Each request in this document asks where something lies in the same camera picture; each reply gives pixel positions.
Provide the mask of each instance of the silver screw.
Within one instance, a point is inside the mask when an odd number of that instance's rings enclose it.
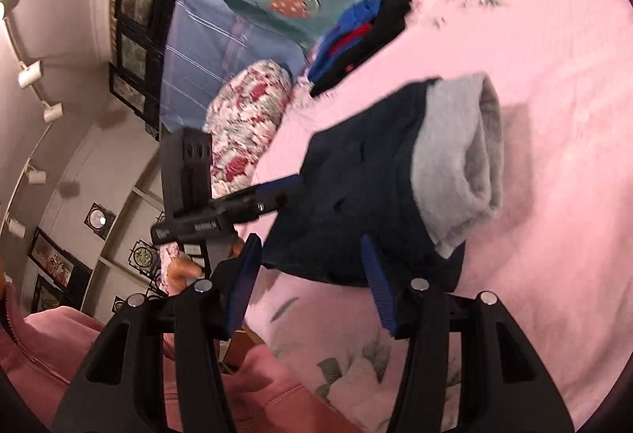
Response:
[[[484,304],[496,304],[499,300],[492,292],[482,292],[480,298]]]
[[[137,306],[142,305],[145,302],[145,296],[143,294],[132,294],[127,298],[127,303],[132,307],[136,308]]]
[[[423,292],[428,289],[428,281],[424,278],[414,278],[411,280],[411,288]]]
[[[198,280],[194,284],[196,292],[208,292],[213,288],[213,283],[209,280]]]

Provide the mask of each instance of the ceiling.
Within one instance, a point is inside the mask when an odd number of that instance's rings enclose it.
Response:
[[[23,166],[47,172],[47,183],[18,187],[11,215],[27,227],[25,239],[0,237],[6,271],[20,285],[26,253],[64,167],[92,124],[110,102],[107,61],[110,55],[110,0],[20,0],[11,28],[26,64],[42,60],[43,98],[62,102],[64,117],[45,131],[39,99],[17,83],[20,67],[0,28],[0,208],[6,205]]]

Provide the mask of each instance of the gray cuff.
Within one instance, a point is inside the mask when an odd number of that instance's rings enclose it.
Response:
[[[413,148],[411,187],[436,252],[449,258],[474,226],[501,209],[499,99],[486,74],[438,81]]]

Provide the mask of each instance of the pink hoodie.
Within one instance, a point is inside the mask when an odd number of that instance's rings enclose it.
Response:
[[[24,319],[16,290],[6,286],[11,336],[0,327],[0,364],[37,417],[50,427],[64,391],[103,326],[72,308],[61,307]],[[182,431],[175,363],[166,344],[165,408],[169,427]],[[249,433],[354,433],[358,430],[329,409],[284,368],[265,346],[253,348],[234,376],[223,375],[235,426]]]

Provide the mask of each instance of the white spotlight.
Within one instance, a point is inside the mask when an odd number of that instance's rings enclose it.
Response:
[[[26,227],[18,222],[17,219],[14,219],[11,216],[8,216],[6,219],[7,226],[9,227],[9,231],[18,238],[24,238],[24,235],[27,233]]]
[[[61,102],[54,104],[51,106],[45,101],[42,101],[44,104],[44,122],[47,124],[52,123],[53,121],[58,120],[64,115],[64,107]]]
[[[45,185],[46,184],[46,172],[38,171],[33,167],[29,167],[27,171],[27,178],[29,185]]]
[[[22,71],[18,74],[20,87],[26,89],[42,77],[42,61],[38,60],[34,64],[22,66]]]
[[[7,14],[13,10],[20,0],[0,0],[0,20],[4,20]]]

